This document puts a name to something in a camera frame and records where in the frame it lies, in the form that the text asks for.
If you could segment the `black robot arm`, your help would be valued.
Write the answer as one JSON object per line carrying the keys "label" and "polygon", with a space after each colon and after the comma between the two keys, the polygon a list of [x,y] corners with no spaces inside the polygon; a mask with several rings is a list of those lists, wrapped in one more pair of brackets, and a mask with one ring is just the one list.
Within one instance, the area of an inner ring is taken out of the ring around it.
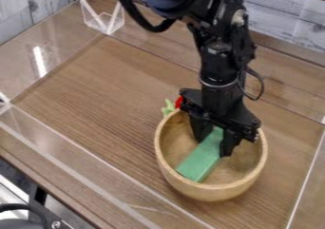
{"label": "black robot arm", "polygon": [[201,87],[181,90],[181,109],[189,115],[197,141],[205,140],[215,127],[221,128],[220,155],[229,157],[244,140],[256,141],[261,127],[244,103],[257,49],[244,0],[144,1],[158,15],[188,23],[201,56]]}

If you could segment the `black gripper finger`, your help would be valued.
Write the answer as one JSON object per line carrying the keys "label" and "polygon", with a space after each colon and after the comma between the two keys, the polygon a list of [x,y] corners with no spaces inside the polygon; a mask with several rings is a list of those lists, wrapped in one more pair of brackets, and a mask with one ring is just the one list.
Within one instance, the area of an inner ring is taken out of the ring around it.
{"label": "black gripper finger", "polygon": [[191,127],[197,142],[203,142],[213,132],[213,124],[205,119],[201,113],[189,114]]}
{"label": "black gripper finger", "polygon": [[221,142],[220,155],[223,157],[231,157],[235,148],[240,145],[243,140],[243,133],[227,128],[224,130],[224,138]]}

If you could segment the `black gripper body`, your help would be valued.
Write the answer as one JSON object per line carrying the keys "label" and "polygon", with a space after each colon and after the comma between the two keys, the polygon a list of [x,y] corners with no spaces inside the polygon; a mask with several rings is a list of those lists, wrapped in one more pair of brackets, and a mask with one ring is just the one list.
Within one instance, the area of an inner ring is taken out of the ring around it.
{"label": "black gripper body", "polygon": [[244,103],[244,85],[241,79],[227,84],[203,82],[203,88],[183,88],[181,109],[188,115],[201,113],[213,127],[233,129],[243,133],[243,140],[255,142],[263,122]]}

